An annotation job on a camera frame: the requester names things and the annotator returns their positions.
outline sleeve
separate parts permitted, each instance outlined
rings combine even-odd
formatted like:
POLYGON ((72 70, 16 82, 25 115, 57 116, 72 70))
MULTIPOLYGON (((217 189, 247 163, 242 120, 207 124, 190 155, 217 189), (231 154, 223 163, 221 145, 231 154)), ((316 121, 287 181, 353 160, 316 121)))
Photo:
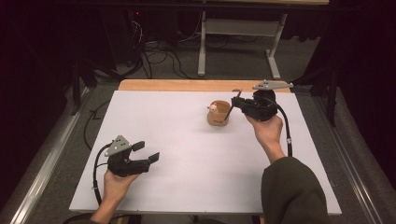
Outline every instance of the sleeve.
POLYGON ((262 175, 266 224, 331 223, 315 174, 293 157, 275 161, 262 175))
POLYGON ((82 220, 76 220, 76 221, 68 222, 68 224, 98 224, 98 223, 92 222, 89 219, 86 219, 86 220, 82 219, 82 220))

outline table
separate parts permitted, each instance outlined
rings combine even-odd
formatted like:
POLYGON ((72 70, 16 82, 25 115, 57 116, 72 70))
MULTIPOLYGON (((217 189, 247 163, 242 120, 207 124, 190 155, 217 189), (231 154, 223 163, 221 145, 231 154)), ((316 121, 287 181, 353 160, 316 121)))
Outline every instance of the table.
MULTIPOLYGON (((329 0, 204 0, 203 2, 239 2, 239 3, 260 3, 260 4, 294 4, 294 5, 328 5, 329 0)), ((257 35, 269 36, 274 39, 270 49, 265 51, 267 61, 270 65, 273 79, 280 79, 280 74, 275 61, 275 52, 282 35, 288 14, 283 13, 279 21, 242 21, 242 20, 220 20, 207 19, 206 12, 202 12, 201 22, 201 47, 198 61, 198 76, 205 75, 206 65, 206 34, 218 35, 257 35)))
MULTIPOLYGON (((149 172, 134 182, 119 212, 260 214, 262 170, 269 161, 251 126, 237 109, 225 127, 210 126, 205 120, 206 107, 212 100, 230 100, 235 96, 233 89, 243 89, 241 97, 250 97, 251 87, 258 83, 259 80, 122 81, 110 102, 70 210, 91 212, 97 208, 92 191, 93 161, 102 146, 122 134, 131 143, 146 141, 146 148, 131 154, 132 160, 158 151, 161 155, 149 172)), ((300 148, 295 157, 316 173, 326 193, 329 213, 340 214, 303 115, 296 110, 299 106, 294 94, 285 89, 276 97, 288 114, 291 135, 296 138, 293 146, 300 148)), ((286 149, 284 136, 282 133, 285 141, 281 144, 286 149)), ((106 162, 104 156, 99 160, 102 162, 106 162)), ((98 176, 105 170, 106 167, 98 169, 98 176)), ((101 178, 98 182, 98 186, 103 186, 101 178)))

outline white table surface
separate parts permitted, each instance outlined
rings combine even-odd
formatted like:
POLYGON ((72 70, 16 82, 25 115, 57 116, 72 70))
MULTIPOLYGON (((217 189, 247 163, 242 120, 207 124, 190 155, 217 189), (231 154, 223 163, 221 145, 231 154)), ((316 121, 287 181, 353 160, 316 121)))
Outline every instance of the white table surface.
MULTIPOLYGON (((231 102, 234 96, 229 91, 115 91, 70 210, 97 209, 94 160, 101 147, 121 134, 131 144, 146 141, 145 148, 131 153, 132 160, 161 155, 132 184, 119 212, 261 214, 262 172, 270 163, 250 123, 239 108, 225 127, 206 121, 211 102, 231 102)), ((251 98, 252 93, 243 92, 241 97, 251 98)), ((293 156, 318 177, 329 214, 341 214, 295 95, 278 92, 276 101, 290 122, 293 156)), ((285 129, 281 144, 287 154, 285 129)), ((99 163, 106 161, 103 153, 99 163)), ((106 166, 97 171, 102 195, 105 171, 106 166)))

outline hand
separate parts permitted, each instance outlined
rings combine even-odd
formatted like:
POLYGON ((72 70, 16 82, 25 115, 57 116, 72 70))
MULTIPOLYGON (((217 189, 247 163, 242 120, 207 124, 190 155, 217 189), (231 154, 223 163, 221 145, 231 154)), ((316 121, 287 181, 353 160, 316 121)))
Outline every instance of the hand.
POLYGON ((139 175, 120 177, 107 170, 105 173, 105 195, 99 208, 92 215, 91 221, 101 224, 109 223, 132 182, 138 177, 139 175))
POLYGON ((249 116, 247 120, 253 125, 257 141, 264 149, 269 161, 273 163, 280 158, 285 157, 280 146, 279 139, 282 131, 283 122, 277 115, 266 121, 258 121, 249 116))
POLYGON ((134 182, 138 177, 139 175, 121 177, 114 175, 111 171, 107 170, 105 173, 105 195, 103 200, 111 200, 116 203, 120 203, 125 197, 125 194, 132 182, 134 182))

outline metal rail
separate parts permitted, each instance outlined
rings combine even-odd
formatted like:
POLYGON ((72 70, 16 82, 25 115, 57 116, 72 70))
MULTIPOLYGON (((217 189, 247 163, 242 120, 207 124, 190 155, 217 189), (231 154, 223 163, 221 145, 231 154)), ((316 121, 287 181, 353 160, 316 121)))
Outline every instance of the metal rail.
POLYGON ((318 107, 318 109, 321 111, 321 116, 326 122, 326 125, 332 135, 332 138, 337 145, 337 154, 339 158, 341 159, 341 164, 343 165, 343 168, 346 171, 346 176, 349 179, 349 182, 356 194, 356 197, 361 204, 361 208, 364 212, 364 215, 366 215, 367 221, 371 224, 382 224, 382 219, 380 215, 378 214, 375 205, 370 197, 369 191, 367 190, 366 186, 364 185, 363 181, 361 180, 361 177, 356 170, 352 160, 350 159, 347 149, 344 146, 339 133, 337 132, 336 128, 334 128, 329 120, 326 117, 326 106, 324 102, 322 101, 321 98, 319 97, 314 97, 314 102, 315 105, 318 107))
MULTIPOLYGON (((88 88, 85 88, 84 92, 81 95, 84 95, 88 92, 88 88)), ((83 104, 85 105, 88 99, 85 98, 83 104)), ((26 196, 24 197, 20 207, 18 208, 17 212, 14 215, 14 218, 11 220, 11 224, 23 224, 26 223, 29 216, 33 212, 35 205, 39 201, 44 189, 46 188, 48 182, 50 181, 50 177, 52 175, 53 170, 55 169, 56 164, 58 163, 59 158, 64 150, 64 146, 75 127, 78 118, 80 116, 80 110, 76 113, 75 116, 71 117, 68 120, 68 124, 65 127, 62 135, 58 143, 52 147, 50 153, 44 164, 41 166, 40 171, 38 172, 37 176, 35 177, 35 181, 33 182, 32 186, 30 187, 29 191, 27 192, 26 196)))

